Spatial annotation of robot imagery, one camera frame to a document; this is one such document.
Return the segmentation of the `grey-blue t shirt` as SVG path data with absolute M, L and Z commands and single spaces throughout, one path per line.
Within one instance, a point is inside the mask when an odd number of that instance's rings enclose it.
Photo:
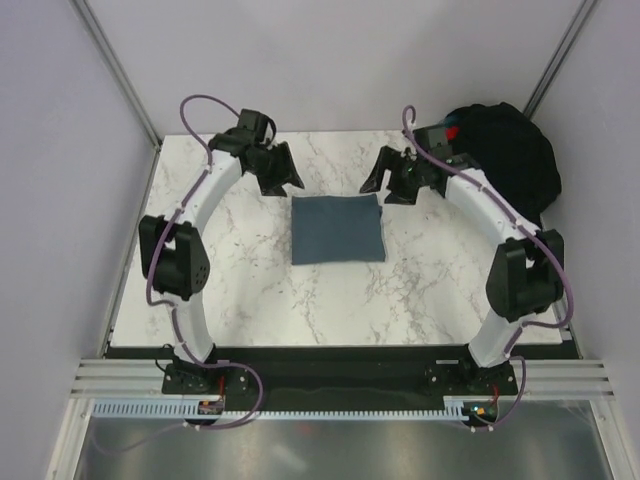
M 382 208 L 374 194 L 294 197 L 291 262 L 296 266 L 383 262 Z

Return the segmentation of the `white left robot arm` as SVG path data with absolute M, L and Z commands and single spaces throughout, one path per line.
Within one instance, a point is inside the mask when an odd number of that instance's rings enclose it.
M 185 382 L 208 393 L 219 382 L 219 369 L 209 363 L 215 343 L 209 333 L 202 291 L 211 265 L 202 234 L 223 197 L 245 174 L 253 175 L 265 197 L 285 197 L 284 187 L 302 189 L 289 145 L 275 140 L 273 119 L 243 109 L 237 124 L 204 147 L 206 162 L 184 196 L 163 215 L 145 215 L 138 237 L 145 297 L 151 307 L 168 309 L 176 355 L 190 364 Z

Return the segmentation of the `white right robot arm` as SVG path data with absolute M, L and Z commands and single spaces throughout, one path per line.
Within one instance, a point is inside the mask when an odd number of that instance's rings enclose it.
M 521 216 L 471 155 L 454 151 L 448 134 L 446 127 L 425 127 L 415 130 L 411 147 L 382 147 L 360 190 L 387 189 L 386 203 L 413 205 L 419 191 L 430 188 L 489 240 L 494 249 L 485 286 L 489 312 L 468 344 L 472 360 L 457 371 L 460 386 L 477 394 L 493 383 L 492 368 L 508 359 L 522 331 L 563 297 L 564 240 Z

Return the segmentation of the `red t shirt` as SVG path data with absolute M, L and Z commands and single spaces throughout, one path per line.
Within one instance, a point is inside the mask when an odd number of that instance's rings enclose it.
M 448 140 L 453 140 L 458 133 L 459 133 L 459 128 L 457 126 L 446 129 L 446 137 Z

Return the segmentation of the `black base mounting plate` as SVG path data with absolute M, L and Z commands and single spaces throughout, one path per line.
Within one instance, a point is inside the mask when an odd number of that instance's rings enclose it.
M 515 395 L 514 369 L 485 369 L 464 345 L 388 347 L 221 347 L 204 369 L 178 357 L 166 366 L 162 391 L 221 395 L 249 410 L 428 408 L 449 396 L 482 400 Z

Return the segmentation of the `left aluminium frame post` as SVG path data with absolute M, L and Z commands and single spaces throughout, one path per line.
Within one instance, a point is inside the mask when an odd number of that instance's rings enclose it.
M 122 63 L 120 62 L 115 49 L 109 41 L 96 13 L 94 12 L 89 1 L 70 0 L 70 5 L 78 15 L 84 28 L 87 30 L 91 41 L 96 47 L 100 57 L 104 61 L 107 70 L 116 86 L 124 97 L 128 108 L 134 115 L 134 118 L 145 137 L 152 145 L 152 148 L 158 152 L 162 146 L 162 139 L 153 126 L 151 118 L 143 106 L 143 103 L 137 94 L 129 76 L 127 75 Z

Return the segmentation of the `aluminium frame post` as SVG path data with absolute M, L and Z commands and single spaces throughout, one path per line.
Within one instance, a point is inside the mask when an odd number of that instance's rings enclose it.
M 120 62 L 115 49 L 109 41 L 96 13 L 94 12 L 89 1 L 70 0 L 70 5 L 78 15 L 84 28 L 87 30 L 91 41 L 96 47 L 100 57 L 104 61 L 107 70 L 116 86 L 124 97 L 128 108 L 134 115 L 134 118 L 145 137 L 152 145 L 152 148 L 158 152 L 162 146 L 162 139 L 153 126 L 151 118 L 143 106 L 143 103 L 137 94 L 129 76 L 127 75 L 122 63 Z
M 600 3 L 600 0 L 582 0 L 579 2 L 578 8 L 572 15 L 571 20 L 564 30 L 524 106 L 523 114 L 529 120 L 531 120 L 539 110 L 543 100 L 548 94 L 572 50 L 577 45 L 582 32 L 593 17 Z

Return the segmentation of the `right aluminium frame post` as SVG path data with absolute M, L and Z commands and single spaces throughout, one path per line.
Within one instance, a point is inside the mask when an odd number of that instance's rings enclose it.
M 593 17 L 600 3 L 600 0 L 582 0 L 579 2 L 578 8 L 572 15 L 571 20 L 564 30 L 524 106 L 523 114 L 529 120 L 531 120 L 539 110 L 543 100 L 548 94 L 572 50 L 577 45 L 582 32 Z

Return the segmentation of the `aluminium front frame rail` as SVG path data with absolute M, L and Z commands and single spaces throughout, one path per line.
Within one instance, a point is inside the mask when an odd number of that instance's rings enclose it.
M 603 399 L 613 395 L 598 360 L 518 360 L 513 382 L 525 382 L 525 400 Z M 152 360 L 82 360 L 71 387 L 73 398 L 158 398 L 164 374 Z

